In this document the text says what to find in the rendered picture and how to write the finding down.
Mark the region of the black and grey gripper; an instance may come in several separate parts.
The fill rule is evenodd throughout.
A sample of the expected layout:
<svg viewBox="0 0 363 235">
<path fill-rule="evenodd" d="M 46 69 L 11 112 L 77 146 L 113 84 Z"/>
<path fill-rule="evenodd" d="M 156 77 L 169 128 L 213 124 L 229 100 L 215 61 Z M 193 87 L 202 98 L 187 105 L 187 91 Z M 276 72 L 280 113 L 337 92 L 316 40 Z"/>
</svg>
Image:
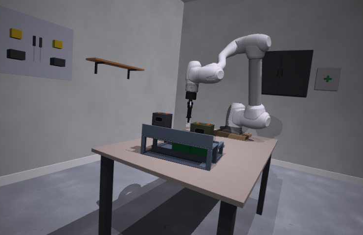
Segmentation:
<svg viewBox="0 0 363 235">
<path fill-rule="evenodd" d="M 196 96 L 197 93 L 193 93 L 193 92 L 186 92 L 186 99 L 189 99 L 189 102 L 187 102 L 187 116 L 186 116 L 186 127 L 190 127 L 190 119 L 191 119 L 191 111 L 192 111 L 192 106 L 193 106 L 193 102 L 192 100 L 196 100 Z"/>
</svg>

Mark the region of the dark grey metal shelf rack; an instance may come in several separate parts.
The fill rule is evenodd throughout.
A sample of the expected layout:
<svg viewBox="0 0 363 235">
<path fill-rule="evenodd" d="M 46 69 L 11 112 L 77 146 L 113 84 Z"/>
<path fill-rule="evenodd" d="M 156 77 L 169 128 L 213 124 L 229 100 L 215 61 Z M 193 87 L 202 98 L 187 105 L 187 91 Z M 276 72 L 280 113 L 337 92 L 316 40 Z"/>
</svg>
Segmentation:
<svg viewBox="0 0 363 235">
<path fill-rule="evenodd" d="M 147 137 L 153 138 L 153 145 L 149 152 L 146 152 Z M 216 164 L 219 161 L 225 147 L 223 141 L 214 141 L 213 138 L 214 136 L 212 135 L 142 124 L 140 153 L 210 171 L 211 163 Z M 158 140 L 164 142 L 157 145 Z M 207 157 L 172 150 L 172 143 L 208 149 Z"/>
</svg>

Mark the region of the green open-front bin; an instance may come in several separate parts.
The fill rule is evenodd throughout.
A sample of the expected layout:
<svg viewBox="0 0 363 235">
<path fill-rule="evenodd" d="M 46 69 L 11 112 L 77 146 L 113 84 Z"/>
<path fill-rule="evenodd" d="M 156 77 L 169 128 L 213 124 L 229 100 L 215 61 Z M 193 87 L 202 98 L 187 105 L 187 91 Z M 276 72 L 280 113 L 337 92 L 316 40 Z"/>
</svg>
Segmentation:
<svg viewBox="0 0 363 235">
<path fill-rule="evenodd" d="M 207 157 L 207 149 L 192 147 L 191 154 Z"/>
<path fill-rule="evenodd" d="M 178 144 L 178 143 L 172 143 L 172 150 L 177 150 L 177 151 L 181 151 L 181 152 L 185 152 L 185 153 L 190 153 L 191 154 L 191 146 L 188 145 L 183 145 L 183 144 Z"/>
</svg>

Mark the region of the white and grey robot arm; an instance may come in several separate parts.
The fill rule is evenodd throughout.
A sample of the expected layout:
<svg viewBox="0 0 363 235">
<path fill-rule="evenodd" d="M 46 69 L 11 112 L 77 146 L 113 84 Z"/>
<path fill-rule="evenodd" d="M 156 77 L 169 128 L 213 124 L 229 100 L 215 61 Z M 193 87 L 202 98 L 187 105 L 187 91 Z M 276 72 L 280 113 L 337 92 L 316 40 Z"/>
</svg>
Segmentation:
<svg viewBox="0 0 363 235">
<path fill-rule="evenodd" d="M 246 53 L 249 59 L 249 103 L 247 107 L 241 103 L 232 103 L 227 111 L 226 125 L 220 126 L 221 131 L 239 135 L 245 133 L 242 131 L 242 126 L 263 129 L 270 124 L 270 115 L 261 104 L 262 58 L 270 47 L 269 36 L 252 34 L 238 38 L 227 45 L 218 55 L 218 64 L 212 63 L 202 67 L 198 61 L 188 63 L 185 76 L 186 91 L 196 93 L 199 83 L 214 84 L 223 79 L 227 58 Z"/>
</svg>

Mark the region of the black tool case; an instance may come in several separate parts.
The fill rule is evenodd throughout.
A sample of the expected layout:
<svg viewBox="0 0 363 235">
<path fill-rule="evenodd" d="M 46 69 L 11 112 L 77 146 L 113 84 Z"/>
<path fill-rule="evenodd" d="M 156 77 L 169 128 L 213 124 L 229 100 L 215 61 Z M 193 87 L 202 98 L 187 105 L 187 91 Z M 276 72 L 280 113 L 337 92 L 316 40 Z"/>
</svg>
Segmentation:
<svg viewBox="0 0 363 235">
<path fill-rule="evenodd" d="M 152 116 L 152 125 L 171 128 L 172 127 L 172 115 L 169 113 L 156 112 Z"/>
</svg>

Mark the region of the olive green case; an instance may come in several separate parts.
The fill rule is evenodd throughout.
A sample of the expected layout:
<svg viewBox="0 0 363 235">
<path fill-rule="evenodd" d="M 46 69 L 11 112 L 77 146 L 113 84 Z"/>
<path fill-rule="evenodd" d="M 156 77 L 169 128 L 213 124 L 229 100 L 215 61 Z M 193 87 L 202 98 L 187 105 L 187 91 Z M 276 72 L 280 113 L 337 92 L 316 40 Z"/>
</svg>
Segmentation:
<svg viewBox="0 0 363 235">
<path fill-rule="evenodd" d="M 212 135 L 214 134 L 214 124 L 194 122 L 190 125 L 190 132 Z"/>
</svg>

